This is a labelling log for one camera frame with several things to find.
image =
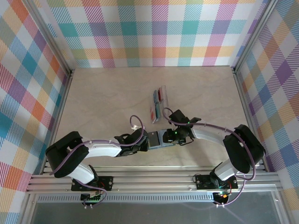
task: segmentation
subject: cable clip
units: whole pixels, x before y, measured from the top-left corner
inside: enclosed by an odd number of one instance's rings
[[[137,125],[133,125],[132,127],[131,127],[131,129],[133,129],[134,131],[136,131],[137,129],[139,129],[139,128],[141,128],[141,127],[139,127],[139,126],[137,126]]]

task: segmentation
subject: black mounting plate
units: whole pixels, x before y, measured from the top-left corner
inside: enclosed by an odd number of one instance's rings
[[[221,203],[223,203],[223,204],[226,204],[227,202],[228,202],[228,200],[229,200],[229,195],[227,195],[226,197],[223,197],[223,196],[221,196],[221,195],[219,195],[219,193],[213,193],[213,199],[214,199],[214,201],[215,202],[213,202],[214,204],[221,204]]]
[[[111,191],[113,186],[112,176],[99,176],[97,182],[93,182],[93,187],[104,188],[106,191]],[[79,184],[75,179],[73,179],[71,184],[71,191],[98,191],[97,189],[87,188]]]
[[[211,182],[210,175],[194,175],[194,182],[196,183],[197,190],[205,190],[205,189],[238,189],[238,183],[236,182],[236,177],[231,176],[226,181],[222,181],[219,187],[217,187],[214,183]]]

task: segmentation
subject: aluminum rail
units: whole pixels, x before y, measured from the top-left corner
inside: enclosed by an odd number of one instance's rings
[[[94,167],[99,176],[113,176],[113,189],[109,193],[184,193],[219,192],[220,190],[196,190],[192,181],[195,174],[208,175],[211,167]],[[238,179],[239,189],[243,180]],[[75,193],[71,191],[69,177],[55,178],[49,174],[33,175],[27,194]],[[246,182],[244,191],[274,191],[281,189],[277,173],[256,171],[256,178]]]

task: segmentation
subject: metal grate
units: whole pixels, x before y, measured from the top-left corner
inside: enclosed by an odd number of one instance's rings
[[[160,194],[108,194],[105,202],[110,203],[178,203],[178,202],[210,202],[213,194],[207,192],[197,193],[160,193]],[[81,202],[80,194],[40,194],[38,203],[78,203]]]

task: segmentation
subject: aluminum frame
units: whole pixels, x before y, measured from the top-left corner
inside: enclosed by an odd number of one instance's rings
[[[50,203],[51,201],[41,201],[40,196],[65,197],[62,202],[77,202],[80,191],[71,191],[71,178],[55,178],[49,175],[49,164],[43,175],[33,175],[30,180],[28,191],[26,193],[27,207],[19,223],[29,224],[35,211],[36,203]],[[198,195],[219,192],[219,190],[196,190],[196,185],[192,181],[194,174],[209,174],[213,167],[199,166],[173,166],[173,167],[94,167],[98,175],[114,176],[114,186],[108,195],[125,196],[125,195]],[[261,192],[270,191],[276,205],[278,216],[281,223],[287,224],[288,216],[282,204],[279,190],[282,189],[277,173],[265,172],[261,165],[257,167],[256,178],[253,181],[246,182],[244,192]],[[243,180],[238,180],[239,189]],[[67,197],[76,196],[76,201]]]

